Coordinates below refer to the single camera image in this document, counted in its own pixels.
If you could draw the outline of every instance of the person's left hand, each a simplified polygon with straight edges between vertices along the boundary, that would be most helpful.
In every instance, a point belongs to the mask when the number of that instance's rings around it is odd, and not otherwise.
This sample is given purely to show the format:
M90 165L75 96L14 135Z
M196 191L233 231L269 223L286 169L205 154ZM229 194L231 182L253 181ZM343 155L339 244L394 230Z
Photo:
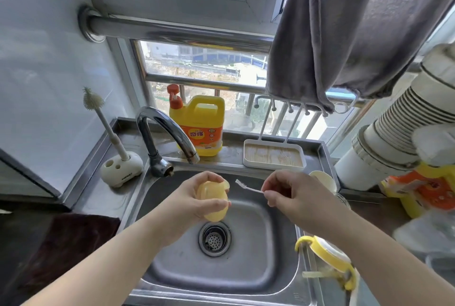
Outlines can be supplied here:
M157 215L163 223L163 245L168 246L179 239L191 226L204 216L221 211L231 202L218 198L198 200L196 191L207 181L221 183L224 179L216 173L205 171L184 181L172 194L160 203L150 215Z

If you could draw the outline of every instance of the sink basin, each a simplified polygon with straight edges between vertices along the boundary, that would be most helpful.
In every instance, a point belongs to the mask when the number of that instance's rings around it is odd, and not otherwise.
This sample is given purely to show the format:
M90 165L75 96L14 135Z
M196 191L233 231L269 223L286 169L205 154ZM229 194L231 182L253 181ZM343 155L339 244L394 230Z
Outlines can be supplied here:
M304 232L276 208L270 208L262 194L235 183L240 179L260 189L271 171L218 162L189 165L168 159L174 165L172 177L153 177L146 166L119 231L201 171L213 171L229 182L232 206L221 222L201 221L159 252L126 304L309 306L318 302L319 282L302 277L302 271L316 268L314 255L306 248L294 251L295 241Z
M158 179L145 194L137 218L196 173L177 171L172 177ZM228 294L282 290L293 279L299 263L293 249L295 226L276 208L270 208L263 195L238 186L236 175L220 175L230 183L232 202L221 225L202 221L192 227L158 253L143 279L157 285ZM239 178L255 189L264 182Z

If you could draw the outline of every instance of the white brush holder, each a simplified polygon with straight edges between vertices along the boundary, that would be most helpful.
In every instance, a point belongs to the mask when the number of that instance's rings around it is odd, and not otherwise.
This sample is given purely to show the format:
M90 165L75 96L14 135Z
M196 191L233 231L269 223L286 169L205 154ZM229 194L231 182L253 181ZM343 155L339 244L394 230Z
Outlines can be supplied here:
M127 153L130 157L128 161L123 161L120 155L116 155L101 166L101 179L110 187L120 187L142 173L144 163L141 157L132 151Z

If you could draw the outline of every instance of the person's left arm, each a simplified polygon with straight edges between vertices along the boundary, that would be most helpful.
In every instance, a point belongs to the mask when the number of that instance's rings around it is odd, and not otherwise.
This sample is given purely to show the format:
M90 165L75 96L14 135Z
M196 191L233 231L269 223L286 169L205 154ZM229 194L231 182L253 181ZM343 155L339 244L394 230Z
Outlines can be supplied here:
M150 213L106 242L82 262L23 305L122 305L156 254L172 244L204 215L220 211L227 200L197 200L206 181L222 182L202 172L183 182Z

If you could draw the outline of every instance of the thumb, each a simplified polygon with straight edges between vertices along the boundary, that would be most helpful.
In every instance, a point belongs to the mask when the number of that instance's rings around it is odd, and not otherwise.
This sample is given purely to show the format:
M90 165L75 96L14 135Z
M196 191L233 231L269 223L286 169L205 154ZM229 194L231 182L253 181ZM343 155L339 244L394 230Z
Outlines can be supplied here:
M212 198L210 200L200 200L197 213L200 216L204 216L217 211L222 211L224 208L229 206L227 200L220 200L219 198Z
M277 207L284 214L286 214L291 207L292 199L285 197L276 191L266 190L264 191L264 196L267 199L267 204L269 206Z

